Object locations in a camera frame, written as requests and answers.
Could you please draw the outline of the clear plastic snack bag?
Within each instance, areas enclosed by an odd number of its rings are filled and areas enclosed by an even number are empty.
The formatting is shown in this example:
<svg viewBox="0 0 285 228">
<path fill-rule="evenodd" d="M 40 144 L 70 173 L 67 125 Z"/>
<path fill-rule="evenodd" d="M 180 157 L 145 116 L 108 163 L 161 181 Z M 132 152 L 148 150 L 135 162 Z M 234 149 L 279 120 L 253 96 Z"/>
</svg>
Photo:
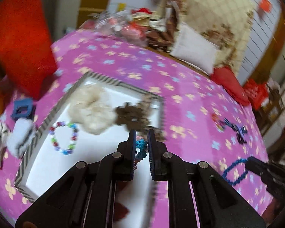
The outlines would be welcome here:
<svg viewBox="0 0 285 228">
<path fill-rule="evenodd" d="M 94 30 L 102 36 L 115 36 L 128 43 L 146 47 L 146 29 L 134 22 L 129 11 L 102 12 L 96 19 Z"/>
</svg>

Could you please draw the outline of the red heart cushion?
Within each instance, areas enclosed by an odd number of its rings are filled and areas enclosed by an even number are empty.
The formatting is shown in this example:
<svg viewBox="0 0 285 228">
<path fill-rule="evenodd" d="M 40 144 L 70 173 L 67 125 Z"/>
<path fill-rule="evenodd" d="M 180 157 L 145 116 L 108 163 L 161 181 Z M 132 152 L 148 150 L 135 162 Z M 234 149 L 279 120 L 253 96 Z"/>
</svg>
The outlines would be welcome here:
<svg viewBox="0 0 285 228">
<path fill-rule="evenodd" d="M 210 80 L 222 86 L 240 105 L 248 106 L 250 104 L 243 87 L 238 82 L 230 67 L 214 68 L 213 73 L 210 75 Z"/>
</svg>

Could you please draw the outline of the white small pillow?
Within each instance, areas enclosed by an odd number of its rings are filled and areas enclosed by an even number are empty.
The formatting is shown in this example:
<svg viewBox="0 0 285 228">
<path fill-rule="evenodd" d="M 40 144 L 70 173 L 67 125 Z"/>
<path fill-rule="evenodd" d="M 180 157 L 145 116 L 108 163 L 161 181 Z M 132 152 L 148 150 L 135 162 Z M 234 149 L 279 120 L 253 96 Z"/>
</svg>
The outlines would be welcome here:
<svg viewBox="0 0 285 228">
<path fill-rule="evenodd" d="M 170 55 L 211 75 L 217 52 L 217 45 L 206 40 L 193 28 L 182 22 Z"/>
</svg>

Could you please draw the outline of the blue hair claw clip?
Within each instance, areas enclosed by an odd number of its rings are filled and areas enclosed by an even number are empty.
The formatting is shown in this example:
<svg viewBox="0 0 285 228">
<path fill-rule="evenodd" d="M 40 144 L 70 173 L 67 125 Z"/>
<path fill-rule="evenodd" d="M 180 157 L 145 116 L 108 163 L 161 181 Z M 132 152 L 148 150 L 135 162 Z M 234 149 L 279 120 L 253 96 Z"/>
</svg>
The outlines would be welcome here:
<svg viewBox="0 0 285 228">
<path fill-rule="evenodd" d="M 25 118 L 33 120 L 35 116 L 36 105 L 31 98 L 25 98 L 14 101 L 14 108 L 11 114 L 13 121 L 17 121 L 19 118 Z"/>
</svg>

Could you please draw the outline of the white box with striped rim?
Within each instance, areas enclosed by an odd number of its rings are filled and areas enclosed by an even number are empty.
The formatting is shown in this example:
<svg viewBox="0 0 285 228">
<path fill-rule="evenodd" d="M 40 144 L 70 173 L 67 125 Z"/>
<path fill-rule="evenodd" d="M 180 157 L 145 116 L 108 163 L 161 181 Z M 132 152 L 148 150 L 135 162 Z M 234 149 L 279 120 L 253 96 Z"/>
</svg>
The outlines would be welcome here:
<svg viewBox="0 0 285 228">
<path fill-rule="evenodd" d="M 94 163 L 117 150 L 128 138 L 125 125 L 113 125 L 99 135 L 87 133 L 79 126 L 74 152 L 63 155 L 54 150 L 49 129 L 58 121 L 69 122 L 70 97 L 81 86 L 98 84 L 105 89 L 113 108 L 126 102 L 136 104 L 149 92 L 118 79 L 96 72 L 86 72 L 51 109 L 35 133 L 15 176 L 15 188 L 31 203 L 46 192 L 75 163 Z M 144 158 L 134 171 L 134 179 L 120 192 L 117 201 L 129 209 L 126 218 L 114 227 L 149 227 L 154 204 L 155 182 L 151 179 L 149 159 Z"/>
</svg>

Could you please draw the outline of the pink floral bed blanket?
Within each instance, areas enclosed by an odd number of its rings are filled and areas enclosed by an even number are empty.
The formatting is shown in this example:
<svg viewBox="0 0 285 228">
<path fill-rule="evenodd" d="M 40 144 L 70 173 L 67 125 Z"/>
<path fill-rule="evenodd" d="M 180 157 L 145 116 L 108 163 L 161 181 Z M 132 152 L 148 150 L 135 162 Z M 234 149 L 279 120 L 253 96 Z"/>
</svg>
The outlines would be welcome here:
<svg viewBox="0 0 285 228">
<path fill-rule="evenodd" d="M 37 102 L 40 125 L 57 101 L 92 70 L 165 99 L 167 148 L 183 160 L 209 162 L 223 172 L 238 158 L 267 161 L 251 107 L 236 103 L 219 85 L 152 51 L 79 30 L 52 44 L 56 79 Z"/>
</svg>

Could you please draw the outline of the red gift bag left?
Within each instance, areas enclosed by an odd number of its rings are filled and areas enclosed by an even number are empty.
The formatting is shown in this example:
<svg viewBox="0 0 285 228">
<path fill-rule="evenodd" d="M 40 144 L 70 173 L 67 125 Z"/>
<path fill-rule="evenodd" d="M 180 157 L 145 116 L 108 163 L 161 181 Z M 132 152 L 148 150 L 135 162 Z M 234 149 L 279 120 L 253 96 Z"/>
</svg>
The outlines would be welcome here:
<svg viewBox="0 0 285 228">
<path fill-rule="evenodd" d="M 0 1 L 0 63 L 23 93 L 40 99 L 58 69 L 41 0 Z"/>
</svg>

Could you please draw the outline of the floral beige quilt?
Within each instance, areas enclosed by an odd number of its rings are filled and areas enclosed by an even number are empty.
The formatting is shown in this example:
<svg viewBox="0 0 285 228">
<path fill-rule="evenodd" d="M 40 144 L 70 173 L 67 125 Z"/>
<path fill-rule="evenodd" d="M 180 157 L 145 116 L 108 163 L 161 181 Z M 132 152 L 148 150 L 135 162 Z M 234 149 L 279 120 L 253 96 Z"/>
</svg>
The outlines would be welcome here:
<svg viewBox="0 0 285 228">
<path fill-rule="evenodd" d="M 161 0 L 152 18 L 162 19 L 167 5 L 165 28 L 152 26 L 147 34 L 150 47 L 171 52 L 183 22 L 218 46 L 214 68 L 228 66 L 238 74 L 253 24 L 251 0 Z"/>
</svg>

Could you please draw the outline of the wooden shelf right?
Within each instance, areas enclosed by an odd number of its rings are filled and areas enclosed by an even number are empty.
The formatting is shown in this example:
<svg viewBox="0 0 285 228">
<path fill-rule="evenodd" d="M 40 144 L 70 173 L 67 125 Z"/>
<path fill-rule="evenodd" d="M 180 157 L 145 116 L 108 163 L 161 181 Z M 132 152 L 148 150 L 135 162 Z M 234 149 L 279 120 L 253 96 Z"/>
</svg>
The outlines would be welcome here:
<svg viewBox="0 0 285 228">
<path fill-rule="evenodd" d="M 268 97 L 257 111 L 257 125 L 267 149 L 284 136 L 285 128 L 285 88 L 269 79 L 265 85 Z"/>
</svg>

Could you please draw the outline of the brown scrunchie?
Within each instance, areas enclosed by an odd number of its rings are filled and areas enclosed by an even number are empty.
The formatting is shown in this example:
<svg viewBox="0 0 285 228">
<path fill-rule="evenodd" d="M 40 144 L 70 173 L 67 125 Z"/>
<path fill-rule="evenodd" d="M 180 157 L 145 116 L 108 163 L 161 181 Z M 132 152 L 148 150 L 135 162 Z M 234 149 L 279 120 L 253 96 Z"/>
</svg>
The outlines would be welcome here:
<svg viewBox="0 0 285 228">
<path fill-rule="evenodd" d="M 115 124 L 125 125 L 128 131 L 142 131 L 149 125 L 149 111 L 142 102 L 132 105 L 126 102 L 123 106 L 115 109 L 117 118 Z"/>
</svg>

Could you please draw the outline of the red shopping bag right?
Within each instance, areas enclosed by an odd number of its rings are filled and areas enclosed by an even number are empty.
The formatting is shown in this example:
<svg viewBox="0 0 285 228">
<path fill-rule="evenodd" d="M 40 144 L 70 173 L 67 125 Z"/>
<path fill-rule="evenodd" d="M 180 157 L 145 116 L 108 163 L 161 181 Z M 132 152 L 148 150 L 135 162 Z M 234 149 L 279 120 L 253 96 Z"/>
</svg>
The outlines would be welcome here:
<svg viewBox="0 0 285 228">
<path fill-rule="evenodd" d="M 256 83 L 253 79 L 249 79 L 243 88 L 254 110 L 258 110 L 263 101 L 269 96 L 267 83 L 265 82 Z"/>
</svg>

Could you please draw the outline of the cream lace scrunchie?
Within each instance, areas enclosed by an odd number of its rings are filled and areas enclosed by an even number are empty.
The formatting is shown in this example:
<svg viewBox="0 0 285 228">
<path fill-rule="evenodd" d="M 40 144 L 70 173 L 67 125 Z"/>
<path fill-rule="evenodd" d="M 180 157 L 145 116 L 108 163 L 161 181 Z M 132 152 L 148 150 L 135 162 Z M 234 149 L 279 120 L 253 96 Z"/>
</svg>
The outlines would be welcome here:
<svg viewBox="0 0 285 228">
<path fill-rule="evenodd" d="M 71 122 L 94 135 L 112 126 L 117 117 L 108 92 L 100 84 L 86 84 L 76 89 L 70 97 L 68 115 Z"/>
</svg>

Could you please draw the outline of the leopard print bow hair clip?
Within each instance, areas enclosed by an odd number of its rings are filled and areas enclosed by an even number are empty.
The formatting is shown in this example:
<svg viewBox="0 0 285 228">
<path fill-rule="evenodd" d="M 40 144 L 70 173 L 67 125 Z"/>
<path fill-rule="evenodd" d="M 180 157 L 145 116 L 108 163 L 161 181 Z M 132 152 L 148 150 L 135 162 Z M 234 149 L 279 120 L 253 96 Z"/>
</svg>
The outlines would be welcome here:
<svg viewBox="0 0 285 228">
<path fill-rule="evenodd" d="M 137 107 L 142 109 L 142 129 L 139 136 L 147 139 L 149 130 L 153 130 L 157 141 L 164 142 L 165 132 L 163 132 L 161 103 L 151 94 L 145 94 L 142 100 L 137 103 Z"/>
</svg>

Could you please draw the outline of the red fabric flower accessory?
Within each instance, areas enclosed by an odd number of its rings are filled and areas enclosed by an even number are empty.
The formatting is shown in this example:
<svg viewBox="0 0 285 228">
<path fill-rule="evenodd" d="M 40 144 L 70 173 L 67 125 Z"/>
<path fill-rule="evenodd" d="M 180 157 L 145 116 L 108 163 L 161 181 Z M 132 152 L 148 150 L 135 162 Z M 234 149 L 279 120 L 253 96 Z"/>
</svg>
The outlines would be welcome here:
<svg viewBox="0 0 285 228">
<path fill-rule="evenodd" d="M 129 214 L 129 212 L 129 209 L 126 208 L 124 205 L 119 202 L 115 202 L 113 222 L 117 222 L 124 219 Z"/>
</svg>

